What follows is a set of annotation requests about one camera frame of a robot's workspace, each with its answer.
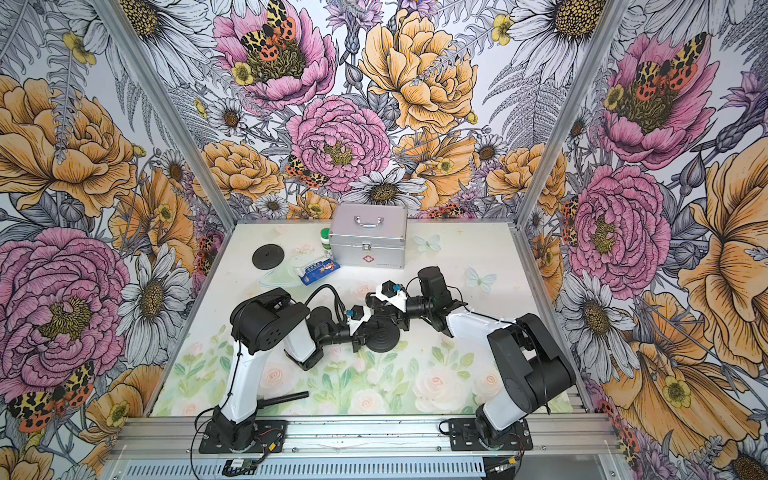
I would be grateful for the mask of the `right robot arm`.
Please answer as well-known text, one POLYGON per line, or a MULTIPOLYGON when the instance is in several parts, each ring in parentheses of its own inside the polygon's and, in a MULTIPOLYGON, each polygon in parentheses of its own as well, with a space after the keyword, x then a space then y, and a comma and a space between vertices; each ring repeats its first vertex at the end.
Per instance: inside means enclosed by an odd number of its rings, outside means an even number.
POLYGON ((448 337, 487 348, 495 362, 502 386, 475 413, 483 446, 501 445, 528 415, 576 384, 574 368, 539 316, 527 313, 504 320, 480 313, 452 296, 437 266, 421 269, 417 279, 419 295, 388 282, 381 286, 380 298, 404 319, 422 319, 448 337))

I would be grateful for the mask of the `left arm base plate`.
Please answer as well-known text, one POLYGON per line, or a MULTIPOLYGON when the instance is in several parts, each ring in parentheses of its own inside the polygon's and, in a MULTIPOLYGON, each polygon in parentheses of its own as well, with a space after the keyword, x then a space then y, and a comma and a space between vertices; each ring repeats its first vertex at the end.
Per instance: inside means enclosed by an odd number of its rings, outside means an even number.
POLYGON ((198 451, 201 454, 280 453, 288 422, 284 420, 245 420, 238 424, 224 418, 210 421, 198 451))

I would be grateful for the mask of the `black round stand base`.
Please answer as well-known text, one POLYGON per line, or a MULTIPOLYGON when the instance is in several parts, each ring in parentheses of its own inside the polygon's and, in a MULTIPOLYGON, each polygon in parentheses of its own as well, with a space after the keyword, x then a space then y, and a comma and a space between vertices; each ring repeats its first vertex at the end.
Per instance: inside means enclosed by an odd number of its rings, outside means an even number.
POLYGON ((376 353, 393 350, 400 341, 400 329, 388 319, 372 319, 360 328, 361 344, 376 353))

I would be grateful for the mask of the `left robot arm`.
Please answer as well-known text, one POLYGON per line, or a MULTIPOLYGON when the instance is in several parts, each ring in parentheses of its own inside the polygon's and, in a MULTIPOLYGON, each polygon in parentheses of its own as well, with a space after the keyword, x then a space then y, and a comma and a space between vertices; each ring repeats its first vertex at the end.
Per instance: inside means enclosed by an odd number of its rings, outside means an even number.
POLYGON ((238 343, 221 403, 213 408, 200 443, 202 454, 244 452, 257 439, 255 426, 258 388, 270 351, 282 345, 299 366, 312 368, 323 356, 323 347, 365 344, 360 326, 333 321, 333 314, 319 307, 311 310, 296 302, 282 288, 247 299, 230 315, 231 335, 238 343))

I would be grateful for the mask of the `black microphone clip pole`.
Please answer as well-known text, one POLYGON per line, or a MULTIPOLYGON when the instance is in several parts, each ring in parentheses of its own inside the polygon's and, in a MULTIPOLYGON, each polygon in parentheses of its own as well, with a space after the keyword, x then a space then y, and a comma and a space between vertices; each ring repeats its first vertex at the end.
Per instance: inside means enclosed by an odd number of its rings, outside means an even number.
POLYGON ((370 310, 370 321, 390 320, 391 304, 388 300, 380 300, 374 292, 369 292, 365 297, 366 306, 370 310))

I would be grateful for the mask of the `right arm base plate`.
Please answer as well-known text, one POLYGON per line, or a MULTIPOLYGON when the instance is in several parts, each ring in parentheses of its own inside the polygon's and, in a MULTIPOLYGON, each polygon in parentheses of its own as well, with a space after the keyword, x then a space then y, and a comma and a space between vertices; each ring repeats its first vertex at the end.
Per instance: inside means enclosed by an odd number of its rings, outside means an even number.
POLYGON ((503 430, 496 430, 480 419, 455 417, 442 421, 438 430, 448 437, 452 451, 527 452, 533 449, 532 436, 526 420, 519 420, 503 430))

